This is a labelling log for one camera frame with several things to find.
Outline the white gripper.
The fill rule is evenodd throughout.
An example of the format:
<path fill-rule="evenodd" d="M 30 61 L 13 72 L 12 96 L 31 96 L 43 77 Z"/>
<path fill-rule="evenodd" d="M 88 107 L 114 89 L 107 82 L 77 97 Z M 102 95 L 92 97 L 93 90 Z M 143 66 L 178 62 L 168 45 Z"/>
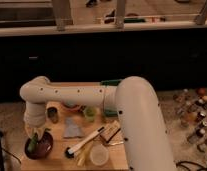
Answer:
<path fill-rule="evenodd" d="M 41 125 L 38 127 L 26 124 L 25 125 L 25 131 L 27 136 L 32 139 L 34 137 L 34 135 L 38 136 L 38 139 L 41 139 L 43 137 L 43 134 L 45 132 L 45 126 Z"/>

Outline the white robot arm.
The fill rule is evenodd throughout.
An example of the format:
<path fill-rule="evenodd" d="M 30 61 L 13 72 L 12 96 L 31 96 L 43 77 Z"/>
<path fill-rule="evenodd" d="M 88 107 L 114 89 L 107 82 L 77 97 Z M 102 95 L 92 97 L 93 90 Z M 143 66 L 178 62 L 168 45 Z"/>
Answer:
<path fill-rule="evenodd" d="M 142 77 L 127 77 L 116 86 L 59 86 L 38 76 L 23 84 L 19 93 L 26 105 L 28 134 L 44 133 L 50 101 L 114 110 L 130 171 L 177 171 L 157 94 Z"/>

